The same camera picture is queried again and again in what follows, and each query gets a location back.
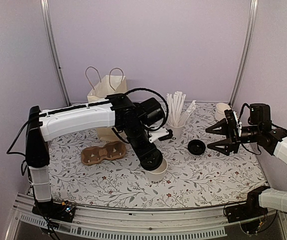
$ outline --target robotic hand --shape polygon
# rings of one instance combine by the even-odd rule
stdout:
[[[239,121],[245,107],[250,109],[249,126],[242,126]],[[224,135],[226,139],[208,144],[209,149],[229,156],[231,152],[237,153],[240,145],[245,148],[246,143],[257,143],[259,151],[261,146],[270,155],[287,164],[287,130],[272,123],[269,105],[254,103],[249,106],[245,103],[241,108],[239,119],[232,110],[226,110],[224,113],[225,119],[205,131]],[[267,208],[287,213],[287,192],[260,186],[248,193],[245,204],[227,207],[225,214],[229,222],[237,222],[267,214]]]
[[[162,127],[168,117],[167,103],[160,94],[146,88],[137,90],[153,92],[161,97],[166,103],[166,115],[155,98],[133,103],[127,94],[135,90],[136,88],[125,94],[109,95],[97,102],[55,110],[40,111],[38,106],[30,109],[25,161],[29,168],[29,180],[35,200],[33,213],[66,222],[73,220],[75,214],[73,204],[54,203],[51,195],[48,142],[59,136],[92,128],[115,127],[116,130],[113,130],[121,140],[123,139],[119,133],[125,132],[127,141],[131,144],[143,169],[152,171],[161,165],[163,155],[153,141],[172,137],[171,131],[168,132]],[[159,127],[149,127],[160,120],[162,123]]]

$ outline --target floral tablecloth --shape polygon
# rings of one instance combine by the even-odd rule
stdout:
[[[199,103],[184,127],[179,142],[159,142],[168,170],[158,184],[150,184],[131,146],[123,159],[85,166],[81,151],[103,146],[95,129],[56,138],[49,147],[52,196],[83,205],[116,208],[169,209],[222,205],[244,201],[266,179],[257,158],[243,148],[225,156],[206,149],[201,156],[189,154],[192,139],[205,144],[222,139],[205,133],[215,123],[215,103]]]

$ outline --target black lid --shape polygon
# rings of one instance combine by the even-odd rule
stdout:
[[[194,139],[194,140],[191,140],[189,142],[188,150],[193,155],[201,155],[201,154],[203,154],[205,152],[206,145],[204,144],[203,141]]]

